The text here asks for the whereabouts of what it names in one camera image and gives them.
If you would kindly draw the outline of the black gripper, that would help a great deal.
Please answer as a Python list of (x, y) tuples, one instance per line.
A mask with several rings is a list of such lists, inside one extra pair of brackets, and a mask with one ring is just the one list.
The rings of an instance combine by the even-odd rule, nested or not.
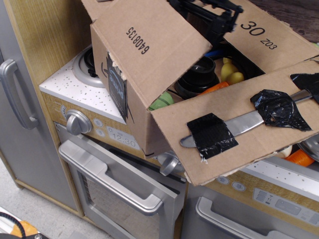
[(209, 24), (208, 41), (216, 48), (224, 35), (233, 32), (242, 6), (230, 0), (169, 0), (169, 4), (184, 18), (189, 14), (199, 17)]

